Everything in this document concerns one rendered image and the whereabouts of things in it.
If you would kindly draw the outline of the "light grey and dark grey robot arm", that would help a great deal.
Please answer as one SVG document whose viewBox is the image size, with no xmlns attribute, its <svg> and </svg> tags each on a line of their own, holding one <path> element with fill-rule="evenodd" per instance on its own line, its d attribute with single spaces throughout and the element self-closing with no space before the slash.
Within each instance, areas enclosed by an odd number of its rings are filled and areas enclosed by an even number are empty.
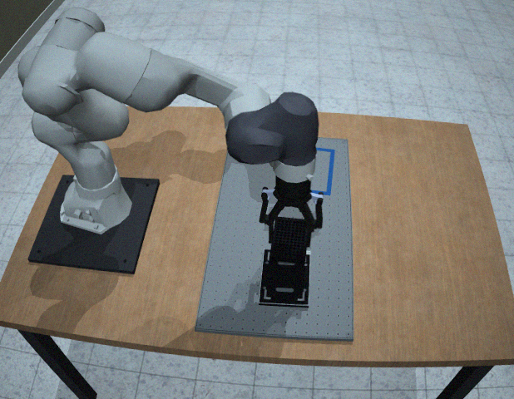
<svg viewBox="0 0 514 399">
<path fill-rule="evenodd" d="M 57 150 L 75 174 L 61 223 L 103 234 L 129 216 L 132 202 L 103 141 L 125 132 L 126 105 L 161 111 L 182 94 L 220 109 L 227 150 L 238 162 L 269 163 L 289 183 L 314 178 L 319 118 L 307 96 L 284 92 L 271 103 L 260 86 L 105 32 L 102 20 L 85 8 L 63 11 L 17 69 L 22 97 L 34 110 L 34 136 Z"/>
</svg>

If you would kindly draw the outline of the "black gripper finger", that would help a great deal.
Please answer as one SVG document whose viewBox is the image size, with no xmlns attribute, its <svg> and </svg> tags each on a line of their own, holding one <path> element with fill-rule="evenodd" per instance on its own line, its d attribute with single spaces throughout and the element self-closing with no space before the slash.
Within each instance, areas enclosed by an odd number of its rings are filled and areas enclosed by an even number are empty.
<svg viewBox="0 0 514 399">
<path fill-rule="evenodd" d="M 323 192 L 319 192 L 318 194 L 311 193 L 311 195 L 312 195 L 311 199 L 313 200 L 313 202 L 315 204 L 316 219 L 314 219 L 307 203 L 303 204 L 301 199 L 295 199 L 295 204 L 298 206 L 299 211 L 302 213 L 307 225 L 309 226 L 307 247 L 310 247 L 311 233 L 316 232 L 317 228 L 322 229 L 322 226 L 323 226 L 322 203 L 323 203 L 323 199 L 324 199 L 324 193 Z M 316 220 L 317 220 L 317 224 L 316 224 Z"/>
<path fill-rule="evenodd" d="M 271 199 L 274 190 L 268 190 L 267 187 L 263 187 L 261 198 L 263 200 L 259 222 L 264 226 L 269 228 L 269 244 L 272 244 L 273 233 L 274 233 L 274 221 L 279 215 L 280 211 L 284 209 L 284 207 L 288 204 L 289 199 L 283 198 L 281 202 L 277 201 L 274 208 L 270 211 L 269 214 L 266 214 L 266 210 L 268 207 L 269 199 Z"/>
</svg>

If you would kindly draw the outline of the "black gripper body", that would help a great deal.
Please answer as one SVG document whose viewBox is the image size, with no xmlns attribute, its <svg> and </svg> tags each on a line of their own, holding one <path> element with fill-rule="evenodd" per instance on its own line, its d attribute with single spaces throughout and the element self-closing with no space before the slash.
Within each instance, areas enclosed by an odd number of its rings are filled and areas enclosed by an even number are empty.
<svg viewBox="0 0 514 399">
<path fill-rule="evenodd" d="M 310 192 L 312 193 L 312 191 L 310 186 L 311 181 L 309 180 L 299 183 L 289 183 L 276 176 L 273 195 L 279 202 L 281 202 L 284 197 L 288 198 L 289 202 L 285 207 L 298 208 L 298 206 L 295 204 L 295 199 L 301 199 L 303 204 L 311 200 L 312 195 Z"/>
</svg>

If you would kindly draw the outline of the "blue tape outline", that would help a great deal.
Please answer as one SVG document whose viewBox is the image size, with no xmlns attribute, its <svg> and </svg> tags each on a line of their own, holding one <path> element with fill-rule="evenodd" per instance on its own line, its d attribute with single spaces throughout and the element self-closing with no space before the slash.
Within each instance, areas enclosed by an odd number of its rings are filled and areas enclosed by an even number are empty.
<svg viewBox="0 0 514 399">
<path fill-rule="evenodd" d="M 327 191 L 326 192 L 325 191 L 317 191 L 317 190 L 312 190 L 312 192 L 315 193 L 315 194 L 317 194 L 318 192 L 323 192 L 324 195 L 331 195 L 331 186 L 332 186 L 333 169 L 334 169 L 334 152 L 335 152 L 335 150 L 324 149 L 324 148 L 317 148 L 317 147 L 316 147 L 316 150 L 330 152 L 329 176 L 328 176 L 328 183 L 327 183 Z"/>
</svg>

